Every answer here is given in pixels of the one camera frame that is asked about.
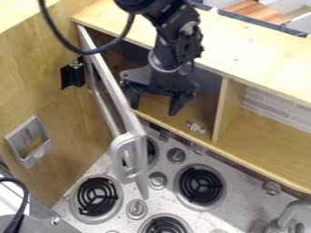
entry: wooden wall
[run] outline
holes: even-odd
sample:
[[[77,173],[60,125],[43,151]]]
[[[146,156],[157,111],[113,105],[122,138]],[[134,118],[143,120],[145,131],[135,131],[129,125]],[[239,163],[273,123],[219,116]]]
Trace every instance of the wooden wall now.
[[[62,0],[49,8],[76,45],[70,17],[94,1]],[[40,14],[3,32],[0,48],[0,153],[13,175],[51,207],[105,152],[111,135],[86,86],[61,90],[59,69],[77,55],[56,41]],[[3,136],[30,116],[43,120],[54,148],[27,170],[15,161]]]

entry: white cabinet door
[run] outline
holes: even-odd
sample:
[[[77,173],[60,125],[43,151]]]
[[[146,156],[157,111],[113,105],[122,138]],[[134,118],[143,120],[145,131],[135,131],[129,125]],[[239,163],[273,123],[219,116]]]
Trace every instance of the white cabinet door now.
[[[81,47],[94,49],[86,29],[77,26]],[[109,154],[121,183],[136,182],[143,198],[148,198],[146,134],[125,95],[100,54],[85,56],[86,71],[93,95],[115,139]]]

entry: black latch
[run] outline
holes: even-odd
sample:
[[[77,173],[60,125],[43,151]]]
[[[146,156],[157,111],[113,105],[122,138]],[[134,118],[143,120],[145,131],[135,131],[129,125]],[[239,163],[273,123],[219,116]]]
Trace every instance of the black latch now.
[[[82,57],[61,68],[62,90],[69,86],[85,85],[85,67]]]

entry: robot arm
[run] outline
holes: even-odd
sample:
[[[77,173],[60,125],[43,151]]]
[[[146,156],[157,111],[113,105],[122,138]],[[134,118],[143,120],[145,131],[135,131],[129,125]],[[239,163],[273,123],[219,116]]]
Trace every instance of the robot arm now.
[[[200,57],[202,34],[198,12],[186,0],[115,0],[130,14],[141,14],[157,31],[150,65],[163,72],[176,70]]]
[[[182,71],[186,63],[201,56],[203,35],[198,27],[198,12],[186,0],[115,0],[129,14],[141,14],[157,31],[155,47],[148,56],[148,66],[121,72],[121,87],[132,108],[140,96],[152,93],[170,96],[169,116],[175,116],[191,101],[198,84]]]

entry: wooden cabinet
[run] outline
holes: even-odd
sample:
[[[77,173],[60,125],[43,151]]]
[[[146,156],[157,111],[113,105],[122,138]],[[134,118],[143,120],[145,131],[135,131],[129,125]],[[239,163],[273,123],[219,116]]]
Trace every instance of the wooden cabinet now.
[[[71,15],[76,23],[100,32],[104,40],[105,35],[119,35],[127,18],[113,0],[79,4],[51,0],[49,4],[57,25],[76,45]],[[0,134],[3,137],[30,116],[38,116],[55,147],[29,170],[14,160],[4,140],[0,140],[0,151],[14,176],[22,179],[36,198],[52,206],[109,148],[113,136],[87,86],[61,90],[59,70],[77,55],[59,44],[37,8],[28,7],[28,15],[16,17],[10,21],[12,25],[0,26]],[[246,86],[311,106],[310,37],[237,21],[219,15],[216,9],[199,13],[206,50],[197,59],[197,66],[219,75],[219,95],[200,92],[174,117],[167,115],[166,97],[145,95],[135,113],[242,166],[311,194],[311,136],[241,107]],[[97,38],[99,44],[103,38]],[[126,41],[150,49],[155,40],[155,29],[139,15]],[[117,49],[104,54],[115,76],[136,66]],[[191,131],[187,121],[199,124],[206,132]]]

